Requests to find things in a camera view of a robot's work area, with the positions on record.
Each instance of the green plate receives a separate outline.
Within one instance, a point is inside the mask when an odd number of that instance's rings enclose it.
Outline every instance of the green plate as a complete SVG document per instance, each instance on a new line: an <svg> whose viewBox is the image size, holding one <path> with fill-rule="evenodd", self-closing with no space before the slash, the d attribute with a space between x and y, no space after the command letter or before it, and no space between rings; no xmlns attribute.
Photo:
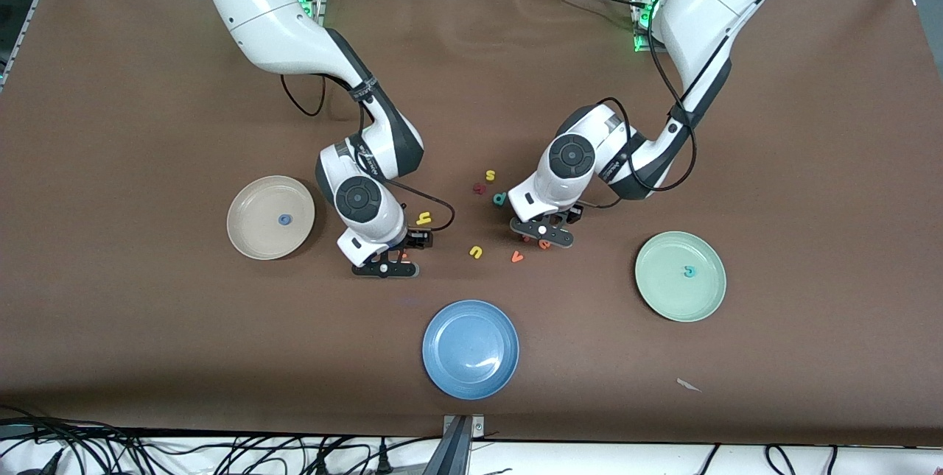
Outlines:
<svg viewBox="0 0 943 475"><path fill-rule="evenodd" d="M678 322L710 317L721 307L727 274L710 244L686 231L666 231L636 258L636 284L657 314Z"/></svg>

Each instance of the beige plate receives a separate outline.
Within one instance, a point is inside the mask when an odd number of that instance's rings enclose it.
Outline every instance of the beige plate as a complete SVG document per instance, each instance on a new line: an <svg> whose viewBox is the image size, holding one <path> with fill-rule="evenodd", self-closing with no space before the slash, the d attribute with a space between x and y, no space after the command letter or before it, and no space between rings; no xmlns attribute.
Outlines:
<svg viewBox="0 0 943 475"><path fill-rule="evenodd" d="M233 247L256 260L290 254L313 226L311 194L302 183L281 175L250 183L233 199L226 216Z"/></svg>

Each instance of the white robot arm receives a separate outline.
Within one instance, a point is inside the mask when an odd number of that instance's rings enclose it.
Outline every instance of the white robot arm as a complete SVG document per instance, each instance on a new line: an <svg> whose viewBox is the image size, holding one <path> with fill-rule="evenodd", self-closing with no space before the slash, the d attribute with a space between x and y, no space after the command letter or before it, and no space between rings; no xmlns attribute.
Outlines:
<svg viewBox="0 0 943 475"><path fill-rule="evenodd" d="M681 75L680 107L674 105L654 140L605 105L576 110L557 130L536 172L508 192L516 214L511 229L572 246L572 234L560 221L572 222L568 213L580 211L576 202L593 173L620 199L642 200L656 191L726 82L734 39L764 1L656 0L651 34Z"/></svg>
<svg viewBox="0 0 943 475"><path fill-rule="evenodd" d="M276 74L317 74L343 86L374 123L321 150L315 177L347 231L337 240L354 267L391 247L431 246L431 234L411 233L402 207L383 186L415 171L424 147L412 124L333 29L310 18L300 0L212 0L236 45L254 65ZM415 266L368 267L356 274L414 276Z"/></svg>

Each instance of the paper scrap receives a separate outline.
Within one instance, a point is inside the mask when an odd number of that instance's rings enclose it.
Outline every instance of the paper scrap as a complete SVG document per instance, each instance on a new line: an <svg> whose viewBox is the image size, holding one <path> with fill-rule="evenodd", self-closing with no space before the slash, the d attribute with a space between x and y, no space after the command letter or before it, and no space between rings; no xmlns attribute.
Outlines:
<svg viewBox="0 0 943 475"><path fill-rule="evenodd" d="M685 380L683 380L683 379L681 379L681 378L678 378L678 384L680 384L681 387L687 388L687 390L697 390L698 392L701 392L701 389L700 389L700 388L694 387L693 384L690 384L689 382L687 382L687 381L685 381Z"/></svg>

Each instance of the brown table cover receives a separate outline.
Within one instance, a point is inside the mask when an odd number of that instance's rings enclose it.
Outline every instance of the brown table cover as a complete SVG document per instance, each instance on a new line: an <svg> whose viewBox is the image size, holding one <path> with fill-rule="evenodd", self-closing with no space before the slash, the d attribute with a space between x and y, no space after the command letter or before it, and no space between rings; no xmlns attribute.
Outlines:
<svg viewBox="0 0 943 475"><path fill-rule="evenodd" d="M329 2L328 25L425 140L403 181L458 208L411 253L421 276L351 276L313 187L296 254L253 261L229 243L245 184L310 185L321 147L356 130L339 88L301 115L210 1L41 0L0 95L3 401L125 426L422 435L481 412L496 437L939 445L943 87L911 0L769 0L687 183L587 209L575 246L547 251L491 195L535 169L576 107L618 96L648 136L670 107L628 8ZM316 105L318 78L289 84ZM447 217L393 192L411 219ZM586 194L612 197L598 180ZM641 244L668 230L722 257L727 295L707 320L664 320L634 286ZM510 384L482 401L449 398L422 367L428 321L464 298L502 308L521 338Z"/></svg>

